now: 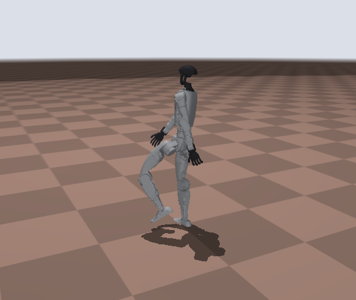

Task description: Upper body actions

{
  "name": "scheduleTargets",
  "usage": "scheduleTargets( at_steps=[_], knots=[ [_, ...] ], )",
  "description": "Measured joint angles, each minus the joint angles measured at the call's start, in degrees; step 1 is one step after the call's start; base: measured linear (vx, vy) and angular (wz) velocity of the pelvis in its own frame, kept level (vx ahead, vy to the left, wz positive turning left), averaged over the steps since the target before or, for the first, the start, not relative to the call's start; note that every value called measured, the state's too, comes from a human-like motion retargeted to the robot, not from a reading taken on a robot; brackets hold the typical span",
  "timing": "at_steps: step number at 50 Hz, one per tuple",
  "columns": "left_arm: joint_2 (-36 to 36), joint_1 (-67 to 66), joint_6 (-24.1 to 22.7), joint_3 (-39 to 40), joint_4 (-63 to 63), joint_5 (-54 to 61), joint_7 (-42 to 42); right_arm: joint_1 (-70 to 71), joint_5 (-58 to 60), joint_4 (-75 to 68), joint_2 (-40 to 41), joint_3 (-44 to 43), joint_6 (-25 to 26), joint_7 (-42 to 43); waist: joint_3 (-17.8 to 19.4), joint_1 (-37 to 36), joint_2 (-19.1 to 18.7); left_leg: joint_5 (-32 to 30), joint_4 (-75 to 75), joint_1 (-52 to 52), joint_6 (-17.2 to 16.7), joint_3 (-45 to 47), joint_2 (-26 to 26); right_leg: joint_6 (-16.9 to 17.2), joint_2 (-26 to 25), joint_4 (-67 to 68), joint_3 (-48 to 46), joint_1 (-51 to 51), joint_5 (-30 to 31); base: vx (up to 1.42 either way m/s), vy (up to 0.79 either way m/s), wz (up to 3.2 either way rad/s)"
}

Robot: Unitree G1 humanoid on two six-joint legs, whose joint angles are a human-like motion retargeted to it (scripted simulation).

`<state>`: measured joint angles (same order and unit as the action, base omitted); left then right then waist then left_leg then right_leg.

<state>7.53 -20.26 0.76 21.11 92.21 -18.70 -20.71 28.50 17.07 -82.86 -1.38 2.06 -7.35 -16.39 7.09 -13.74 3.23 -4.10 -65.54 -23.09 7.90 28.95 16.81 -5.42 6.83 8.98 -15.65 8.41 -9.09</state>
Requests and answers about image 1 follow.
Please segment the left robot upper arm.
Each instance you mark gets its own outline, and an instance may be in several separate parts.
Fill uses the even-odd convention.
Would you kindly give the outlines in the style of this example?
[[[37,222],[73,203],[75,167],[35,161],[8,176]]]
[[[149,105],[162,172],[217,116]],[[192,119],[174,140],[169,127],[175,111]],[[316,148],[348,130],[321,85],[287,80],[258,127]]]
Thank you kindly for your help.
[[[187,121],[189,123],[189,115],[188,115],[187,105],[186,105],[187,97],[185,95],[185,92],[177,93],[175,95],[175,101],[177,103],[177,107],[178,107],[180,115],[182,116],[182,118],[187,119]],[[179,126],[181,127],[180,121],[179,121]]]

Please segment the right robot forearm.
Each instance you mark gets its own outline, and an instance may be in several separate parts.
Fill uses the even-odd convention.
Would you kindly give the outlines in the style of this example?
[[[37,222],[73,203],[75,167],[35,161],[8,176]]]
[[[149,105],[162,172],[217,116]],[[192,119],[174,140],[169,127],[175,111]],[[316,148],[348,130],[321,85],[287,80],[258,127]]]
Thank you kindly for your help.
[[[171,120],[166,124],[165,129],[162,131],[167,134],[175,126],[174,116],[171,117]]]

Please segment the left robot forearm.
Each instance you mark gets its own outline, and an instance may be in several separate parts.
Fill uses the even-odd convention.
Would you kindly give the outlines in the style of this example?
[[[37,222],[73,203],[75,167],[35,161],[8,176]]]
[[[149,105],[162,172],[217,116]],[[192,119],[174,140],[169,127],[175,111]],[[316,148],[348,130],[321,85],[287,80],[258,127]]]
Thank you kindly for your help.
[[[191,127],[187,121],[187,119],[185,118],[182,118],[180,120],[180,125],[182,127],[182,132],[184,133],[184,137],[185,137],[185,143],[187,144],[187,148],[188,150],[193,150],[194,147],[193,147],[193,138],[191,137],[192,136],[192,133],[191,133]]]

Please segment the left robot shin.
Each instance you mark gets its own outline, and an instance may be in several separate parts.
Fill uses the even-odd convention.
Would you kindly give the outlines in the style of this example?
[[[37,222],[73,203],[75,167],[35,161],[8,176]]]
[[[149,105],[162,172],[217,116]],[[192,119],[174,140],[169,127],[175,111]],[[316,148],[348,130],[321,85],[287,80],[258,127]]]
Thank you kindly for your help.
[[[164,206],[159,198],[159,192],[156,188],[154,181],[151,181],[151,177],[148,174],[143,174],[141,176],[141,181],[138,179],[138,182],[142,186],[149,199],[158,208],[159,212],[162,212],[164,210]]]

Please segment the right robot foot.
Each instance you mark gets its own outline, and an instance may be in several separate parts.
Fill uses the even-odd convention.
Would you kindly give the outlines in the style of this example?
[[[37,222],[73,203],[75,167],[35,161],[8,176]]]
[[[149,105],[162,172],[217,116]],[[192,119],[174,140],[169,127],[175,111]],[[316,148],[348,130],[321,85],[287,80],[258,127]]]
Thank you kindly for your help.
[[[182,218],[176,217],[176,218],[174,218],[174,221],[179,223],[179,224],[182,224],[182,225],[184,225],[186,227],[191,227],[192,226],[191,222],[189,220],[187,220],[187,219],[185,219],[185,221],[183,221]]]

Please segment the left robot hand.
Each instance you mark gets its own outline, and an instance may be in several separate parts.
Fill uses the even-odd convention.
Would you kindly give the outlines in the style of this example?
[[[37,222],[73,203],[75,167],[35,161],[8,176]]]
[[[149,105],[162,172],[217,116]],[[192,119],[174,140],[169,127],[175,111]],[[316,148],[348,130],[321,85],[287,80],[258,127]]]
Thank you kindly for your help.
[[[188,148],[187,148],[187,150],[188,150],[188,152],[189,152],[189,158],[188,158],[188,163],[190,162],[190,160],[192,161],[192,165],[193,166],[198,166],[198,164],[200,164],[200,163],[203,163],[203,161],[201,161],[201,159],[200,159],[200,157],[199,157],[199,155],[198,155],[198,153],[197,152],[195,152],[195,150],[196,150],[196,148],[195,148],[195,145],[194,145],[194,143],[193,143],[193,147],[194,147],[194,149],[193,150],[188,150]],[[199,160],[198,160],[199,159]],[[197,163],[196,163],[196,161],[197,161]],[[199,162],[200,161],[200,162]],[[195,162],[195,163],[194,163]]]

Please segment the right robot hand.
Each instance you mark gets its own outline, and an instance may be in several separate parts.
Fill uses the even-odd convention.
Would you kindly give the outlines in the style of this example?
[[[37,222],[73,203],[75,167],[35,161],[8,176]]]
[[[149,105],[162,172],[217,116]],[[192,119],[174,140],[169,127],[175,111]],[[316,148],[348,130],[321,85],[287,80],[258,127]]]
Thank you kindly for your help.
[[[163,140],[163,138],[164,138],[164,135],[166,135],[164,132],[162,132],[163,130],[165,129],[165,126],[161,129],[161,132],[158,132],[157,134],[153,134],[152,136],[151,136],[151,138],[152,137],[154,137],[152,140],[151,140],[151,143],[152,143],[152,141],[154,141],[153,143],[152,143],[152,146],[153,146],[153,144],[155,143],[155,145],[154,145],[154,147],[156,146],[156,144],[157,144],[157,146],[160,144],[160,142]],[[157,141],[156,141],[157,140]],[[158,142],[159,141],[159,142]]]

